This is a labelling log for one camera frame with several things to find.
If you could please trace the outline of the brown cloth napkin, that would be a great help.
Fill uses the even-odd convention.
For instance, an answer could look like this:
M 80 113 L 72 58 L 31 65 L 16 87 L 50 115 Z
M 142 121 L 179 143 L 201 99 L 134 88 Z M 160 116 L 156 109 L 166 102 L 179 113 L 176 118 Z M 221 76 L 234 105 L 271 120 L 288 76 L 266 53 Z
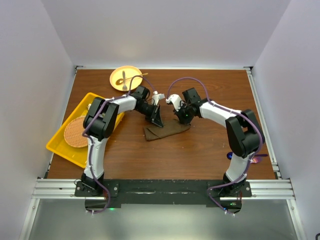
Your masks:
M 183 133 L 188 131 L 190 128 L 191 126 L 189 124 L 182 124 L 177 119 L 171 119 L 165 121 L 163 127 L 150 124 L 144 126 L 143 130 L 147 141 L 155 141 Z

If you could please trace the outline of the iridescent blue spoon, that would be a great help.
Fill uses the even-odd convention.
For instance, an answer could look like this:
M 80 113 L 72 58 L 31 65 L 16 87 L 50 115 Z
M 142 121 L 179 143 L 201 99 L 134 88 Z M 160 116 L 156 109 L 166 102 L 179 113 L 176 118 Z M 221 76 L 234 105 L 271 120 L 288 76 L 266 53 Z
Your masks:
M 227 157 L 229 160 L 232 159 L 232 156 L 233 156 L 233 153 L 232 153 L 232 152 L 228 152 L 228 153 L 226 154 L 226 157 Z

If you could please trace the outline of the iridescent purple fork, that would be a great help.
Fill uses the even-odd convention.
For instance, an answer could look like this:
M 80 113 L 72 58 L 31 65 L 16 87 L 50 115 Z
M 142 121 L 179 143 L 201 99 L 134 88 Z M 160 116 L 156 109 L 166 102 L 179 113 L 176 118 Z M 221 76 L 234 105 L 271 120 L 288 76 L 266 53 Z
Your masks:
M 262 153 L 262 154 L 256 154 L 252 160 L 250 161 L 251 164 L 257 164 L 263 160 L 263 158 L 268 157 L 268 154 Z

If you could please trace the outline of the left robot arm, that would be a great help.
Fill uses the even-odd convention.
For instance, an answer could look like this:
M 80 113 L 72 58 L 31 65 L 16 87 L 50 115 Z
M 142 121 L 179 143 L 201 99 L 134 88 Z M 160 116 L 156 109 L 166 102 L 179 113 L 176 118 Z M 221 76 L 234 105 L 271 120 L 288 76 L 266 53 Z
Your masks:
M 87 161 L 81 176 L 83 188 L 92 196 L 99 196 L 107 189 L 104 187 L 104 156 L 109 137 L 114 132 L 118 114 L 137 111 L 145 116 L 147 122 L 158 127 L 164 124 L 160 115 L 159 101 L 165 98 L 163 93 L 153 92 L 151 103 L 147 98 L 148 88 L 138 86 L 132 93 L 113 98 L 96 97 L 86 114 L 83 136 L 88 141 Z

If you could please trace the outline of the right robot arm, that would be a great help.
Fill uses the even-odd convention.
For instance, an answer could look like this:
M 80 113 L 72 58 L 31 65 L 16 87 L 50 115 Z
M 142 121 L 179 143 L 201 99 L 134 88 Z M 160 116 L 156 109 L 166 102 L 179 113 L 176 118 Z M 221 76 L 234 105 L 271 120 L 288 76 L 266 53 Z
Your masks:
M 173 112 L 181 124 L 189 125 L 194 117 L 199 117 L 225 127 L 232 157 L 223 175 L 223 184 L 212 186 L 209 191 L 220 189 L 227 196 L 235 196 L 246 181 L 253 157 L 265 143 L 256 115 L 250 109 L 234 110 L 208 97 L 202 99 L 195 88 L 182 94 L 184 99 L 178 94 L 171 94 L 165 100 L 168 105 L 173 105 Z

